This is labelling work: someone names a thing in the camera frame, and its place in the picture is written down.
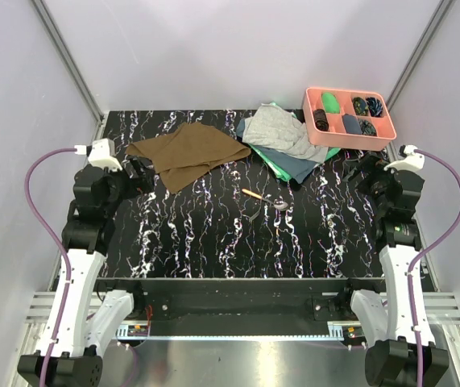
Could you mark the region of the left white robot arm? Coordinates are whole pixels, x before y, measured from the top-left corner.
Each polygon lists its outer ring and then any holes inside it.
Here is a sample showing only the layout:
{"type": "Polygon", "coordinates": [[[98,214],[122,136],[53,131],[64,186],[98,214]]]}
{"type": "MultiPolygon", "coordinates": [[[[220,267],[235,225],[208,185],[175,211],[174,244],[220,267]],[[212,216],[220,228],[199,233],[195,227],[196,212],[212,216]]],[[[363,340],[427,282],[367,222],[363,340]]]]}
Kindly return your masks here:
{"type": "Polygon", "coordinates": [[[106,262],[118,207],[152,192],[155,174],[136,159],[131,160],[134,177],[112,156],[90,161],[74,177],[75,198],[58,236],[36,209],[30,192],[32,173],[48,158],[49,154],[41,156],[27,170],[24,193],[33,215],[60,250],[61,273],[44,332],[35,351],[20,356],[17,372],[30,386],[97,386],[116,330],[125,318],[139,318],[146,308],[143,296],[116,289],[91,314],[97,275],[106,262]]]}

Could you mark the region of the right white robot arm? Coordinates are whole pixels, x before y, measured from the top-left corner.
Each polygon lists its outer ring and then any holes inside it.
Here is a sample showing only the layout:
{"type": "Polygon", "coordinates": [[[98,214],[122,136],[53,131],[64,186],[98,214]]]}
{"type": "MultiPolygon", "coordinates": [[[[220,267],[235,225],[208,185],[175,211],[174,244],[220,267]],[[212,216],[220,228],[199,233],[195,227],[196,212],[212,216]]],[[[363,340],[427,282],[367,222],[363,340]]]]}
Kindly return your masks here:
{"type": "Polygon", "coordinates": [[[386,285],[384,296],[353,289],[337,301],[340,315],[362,326],[370,386],[435,386],[450,366],[430,329],[416,258],[422,243],[414,214],[425,183],[417,170],[423,164],[422,156],[389,163],[367,152],[344,178],[375,205],[375,246],[386,285]]]}

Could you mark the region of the wooden handled spoon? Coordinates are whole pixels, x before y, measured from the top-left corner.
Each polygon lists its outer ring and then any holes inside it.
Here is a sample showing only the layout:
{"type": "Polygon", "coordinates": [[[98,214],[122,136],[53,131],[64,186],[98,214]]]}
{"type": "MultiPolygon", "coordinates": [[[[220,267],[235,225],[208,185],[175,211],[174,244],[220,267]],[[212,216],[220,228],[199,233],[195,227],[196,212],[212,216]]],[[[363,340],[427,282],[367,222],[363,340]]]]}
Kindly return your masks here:
{"type": "Polygon", "coordinates": [[[270,204],[276,210],[279,210],[279,211],[284,211],[289,207],[289,204],[286,203],[286,202],[283,202],[281,200],[270,200],[270,199],[265,198],[264,196],[262,196],[262,195],[260,195],[258,193],[254,193],[254,192],[252,192],[252,191],[250,191],[248,189],[242,189],[242,192],[245,195],[248,195],[250,197],[253,197],[253,198],[256,198],[256,199],[260,200],[261,202],[266,202],[266,203],[270,204]]]}

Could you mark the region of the brown cloth napkin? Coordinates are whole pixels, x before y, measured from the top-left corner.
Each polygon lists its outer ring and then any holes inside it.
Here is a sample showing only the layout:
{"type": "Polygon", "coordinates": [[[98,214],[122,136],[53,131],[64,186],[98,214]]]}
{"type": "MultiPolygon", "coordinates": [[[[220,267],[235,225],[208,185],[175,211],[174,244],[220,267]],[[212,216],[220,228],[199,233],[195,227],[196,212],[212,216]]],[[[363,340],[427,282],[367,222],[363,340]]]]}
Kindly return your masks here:
{"type": "Polygon", "coordinates": [[[216,127],[195,122],[129,144],[126,154],[150,160],[165,188],[176,194],[210,170],[248,157],[251,150],[216,127]]]}

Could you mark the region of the silver fork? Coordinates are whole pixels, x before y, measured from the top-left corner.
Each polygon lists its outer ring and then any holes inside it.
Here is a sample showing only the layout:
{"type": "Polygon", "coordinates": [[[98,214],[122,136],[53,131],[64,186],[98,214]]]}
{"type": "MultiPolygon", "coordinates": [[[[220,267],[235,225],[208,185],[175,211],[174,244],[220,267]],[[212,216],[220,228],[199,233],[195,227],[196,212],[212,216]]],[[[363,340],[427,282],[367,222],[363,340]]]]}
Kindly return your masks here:
{"type": "Polygon", "coordinates": [[[262,207],[259,206],[259,208],[257,209],[257,211],[251,216],[249,217],[249,222],[253,222],[255,219],[257,219],[261,213],[261,210],[262,210],[262,207]]]}

